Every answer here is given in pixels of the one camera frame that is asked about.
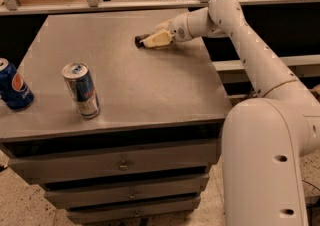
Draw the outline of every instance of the can lid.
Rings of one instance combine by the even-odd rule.
[[[7,59],[4,58],[0,58],[0,71],[4,70],[5,68],[7,68],[9,62]]]
[[[84,63],[70,63],[62,69],[62,75],[68,79],[77,79],[88,73],[88,66]]]

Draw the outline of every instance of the soda can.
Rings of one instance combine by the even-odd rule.
[[[84,63],[70,63],[62,70],[71,97],[84,118],[99,114],[99,101],[89,68]]]
[[[14,65],[4,58],[0,58],[0,98],[12,110],[27,108],[34,99]]]

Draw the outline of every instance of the cabinet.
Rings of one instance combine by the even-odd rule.
[[[9,166],[75,223],[193,210],[231,109],[201,39],[138,49],[134,37],[184,10],[49,16],[18,71],[34,104],[0,106]],[[77,113],[61,70],[89,65],[100,114]]]

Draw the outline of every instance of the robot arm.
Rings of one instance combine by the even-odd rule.
[[[258,99],[228,114],[222,133],[227,226],[307,226],[299,157],[320,148],[320,106],[246,22],[237,0],[178,15],[146,47],[228,36]]]

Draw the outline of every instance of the gray tabletop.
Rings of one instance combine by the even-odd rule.
[[[138,49],[136,35],[185,12],[152,10],[49,16],[18,71],[35,94],[24,111],[0,101],[0,142],[223,120],[231,104],[202,39]],[[101,111],[83,119],[62,68],[89,66]]]

